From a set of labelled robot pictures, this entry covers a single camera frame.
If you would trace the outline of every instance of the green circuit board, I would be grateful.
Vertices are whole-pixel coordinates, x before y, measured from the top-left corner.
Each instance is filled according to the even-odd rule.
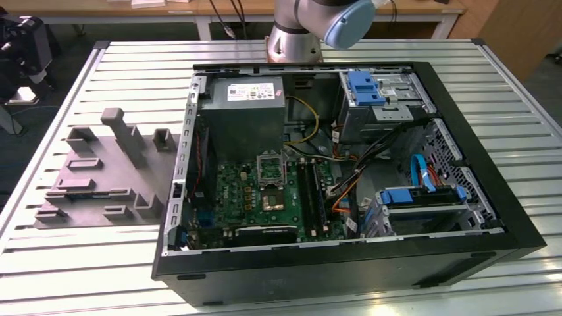
[[[277,176],[275,166],[266,166],[263,172]],[[327,161],[317,164],[323,186],[334,183]],[[299,196],[298,163],[286,163],[286,186],[283,189],[258,186],[257,163],[226,163],[219,165],[216,176],[216,206],[214,228],[242,226],[297,226],[298,242],[343,239],[345,229],[339,217],[329,222],[329,231],[310,236],[305,227],[302,199]],[[267,205],[283,205],[283,209],[266,209]]]

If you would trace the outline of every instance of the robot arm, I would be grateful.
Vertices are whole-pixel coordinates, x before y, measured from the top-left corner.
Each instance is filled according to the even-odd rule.
[[[367,32],[374,15],[371,0],[277,0],[270,60],[319,61],[319,39],[335,49],[350,48]]]

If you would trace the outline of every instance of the red cable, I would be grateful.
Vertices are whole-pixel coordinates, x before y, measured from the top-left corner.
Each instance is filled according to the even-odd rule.
[[[196,176],[196,182],[194,186],[194,191],[191,191],[190,199],[194,197],[196,186],[199,184],[199,181],[202,181],[202,142],[199,139],[199,131],[196,133],[196,167],[198,167],[198,176]]]

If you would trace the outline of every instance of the wooden desk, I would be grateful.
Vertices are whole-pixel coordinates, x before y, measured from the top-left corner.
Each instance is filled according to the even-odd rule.
[[[274,21],[274,0],[242,0],[245,4],[246,20],[249,22]],[[198,29],[199,38],[211,40],[211,22],[219,22],[208,0],[198,0]],[[216,9],[226,22],[237,22],[238,16],[230,0],[214,0]],[[449,37],[457,18],[465,13],[465,6],[459,0],[450,0],[447,5],[434,0],[395,0],[398,22],[437,22],[438,26],[431,38],[443,40]],[[393,5],[387,3],[378,11],[374,22],[389,22],[393,17]]]
[[[274,0],[242,0],[249,22],[274,21]],[[465,6],[459,0],[450,4],[434,0],[395,0],[399,22],[437,22],[433,39],[446,39]],[[48,24],[164,23],[192,22],[198,25],[199,39],[211,40],[210,23],[219,22],[208,0],[191,3],[170,2],[164,7],[131,9],[130,2],[106,0],[3,0],[2,5],[14,15],[39,16]],[[237,22],[238,16],[230,0],[215,0],[223,20]],[[374,22],[391,20],[393,6],[386,4]]]

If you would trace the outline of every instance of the black cable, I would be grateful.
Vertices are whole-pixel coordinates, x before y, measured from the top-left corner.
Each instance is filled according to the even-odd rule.
[[[249,35],[246,34],[246,25],[245,25],[245,20],[243,20],[243,16],[238,10],[238,7],[235,5],[234,0],[230,0],[230,3],[233,4],[233,7],[235,8],[237,11],[237,15],[238,15],[238,20],[241,21],[241,24],[243,25],[243,32],[245,32],[245,39],[249,40]]]
[[[235,33],[234,33],[234,31],[233,31],[233,29],[230,28],[230,26],[229,25],[226,25],[226,23],[225,23],[225,21],[222,20],[222,17],[220,17],[220,14],[219,14],[219,11],[218,11],[218,9],[216,9],[216,7],[215,7],[215,2],[212,2],[212,0],[210,0],[210,3],[211,3],[211,6],[212,6],[212,10],[215,11],[215,14],[216,14],[216,17],[219,18],[219,23],[220,23],[220,25],[222,25],[222,28],[225,29],[225,32],[227,33],[227,35],[235,40],[237,39],[237,35],[235,35]]]
[[[238,0],[238,4],[241,5],[241,13],[242,13],[242,16],[241,16],[241,13],[238,12],[238,8],[235,6],[234,1],[230,0],[230,2],[231,2],[233,6],[235,8],[235,11],[237,11],[237,14],[238,14],[238,18],[241,19],[241,23],[243,24],[245,40],[249,40],[249,33],[246,32],[246,15],[245,15],[243,3],[241,2],[241,0]]]
[[[331,159],[334,159],[334,158],[331,158],[330,156],[326,156],[326,155],[323,155],[323,154],[315,154],[315,153],[306,153],[306,152],[303,152],[299,148],[297,148],[295,146],[293,146],[293,145],[289,145],[289,144],[285,144],[285,146],[287,146],[289,148],[291,148],[297,153],[299,153],[301,155],[303,155],[303,156],[322,156],[323,158],[326,158],[326,159],[329,159],[329,160],[331,160]]]
[[[390,0],[390,2],[393,4],[393,16],[390,18],[389,30],[390,30],[390,27],[391,27],[393,23],[397,23],[397,21],[398,21],[398,8],[397,8],[397,3],[394,2],[394,0]]]
[[[358,161],[355,162],[353,166],[353,173],[347,176],[347,178],[334,185],[333,190],[337,190],[337,188],[342,187],[345,183],[350,183],[357,176],[361,175],[361,172],[366,166],[370,159],[377,158],[377,155],[386,151],[390,146],[393,145],[394,141],[397,140],[401,133],[410,128],[414,128],[417,126],[425,125],[430,122],[429,118],[421,118],[413,122],[402,123],[399,126],[397,126],[390,132],[387,132],[367,148],[362,156],[359,157]]]

